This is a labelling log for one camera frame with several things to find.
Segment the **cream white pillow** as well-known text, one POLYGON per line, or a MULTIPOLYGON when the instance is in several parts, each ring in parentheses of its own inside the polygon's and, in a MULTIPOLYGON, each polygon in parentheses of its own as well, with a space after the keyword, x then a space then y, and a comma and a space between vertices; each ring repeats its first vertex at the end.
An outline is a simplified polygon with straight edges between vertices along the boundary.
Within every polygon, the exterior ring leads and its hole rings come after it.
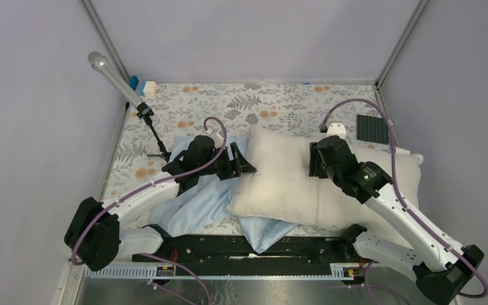
POLYGON ((380 215, 345 195, 329 179, 309 176, 310 139, 253 127, 245 158, 256 169, 242 176, 227 207, 253 250, 261 253, 296 225, 337 236, 359 224, 394 243, 409 243, 380 215))

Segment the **light blue pillowcase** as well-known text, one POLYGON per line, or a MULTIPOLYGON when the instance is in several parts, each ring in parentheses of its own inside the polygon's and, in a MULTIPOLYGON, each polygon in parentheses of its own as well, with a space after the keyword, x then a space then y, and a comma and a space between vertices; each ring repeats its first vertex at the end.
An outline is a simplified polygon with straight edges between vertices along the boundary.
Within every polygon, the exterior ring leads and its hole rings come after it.
POLYGON ((171 236, 178 237, 198 233, 224 220, 235 221, 230 225, 230 232, 244 236, 255 252, 263 253, 298 225, 230 214, 227 207, 239 182, 239 178, 219 180, 216 175, 202 176, 197 185, 184 194, 152 208, 148 223, 157 224, 171 236))

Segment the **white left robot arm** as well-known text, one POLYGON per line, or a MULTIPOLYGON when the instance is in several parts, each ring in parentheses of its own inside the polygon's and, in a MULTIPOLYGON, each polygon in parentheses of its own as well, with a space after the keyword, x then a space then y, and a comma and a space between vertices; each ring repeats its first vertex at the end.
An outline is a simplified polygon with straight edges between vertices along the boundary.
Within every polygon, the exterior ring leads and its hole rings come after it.
POLYGON ((172 200, 198 185, 202 176, 220 181, 255 173, 236 142, 217 147, 213 138, 195 137, 148 182, 108 200, 93 197, 78 206, 65 233, 64 243, 71 249, 71 261, 100 271, 114 259, 148 253, 156 261, 171 255, 172 245, 151 226, 124 229, 124 225, 156 205, 172 200))

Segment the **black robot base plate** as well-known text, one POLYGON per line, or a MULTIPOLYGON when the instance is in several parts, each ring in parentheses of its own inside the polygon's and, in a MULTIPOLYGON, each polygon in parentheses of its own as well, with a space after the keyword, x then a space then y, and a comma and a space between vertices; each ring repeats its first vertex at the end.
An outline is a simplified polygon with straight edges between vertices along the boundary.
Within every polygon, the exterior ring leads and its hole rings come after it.
POLYGON ((228 266, 241 261, 258 261, 267 266, 333 263, 349 267, 351 276, 369 263, 339 238, 289 236, 265 252, 257 253, 243 236, 191 234, 165 240, 149 257, 135 254, 132 261, 157 262, 159 258, 181 264, 191 271, 196 266, 228 266))

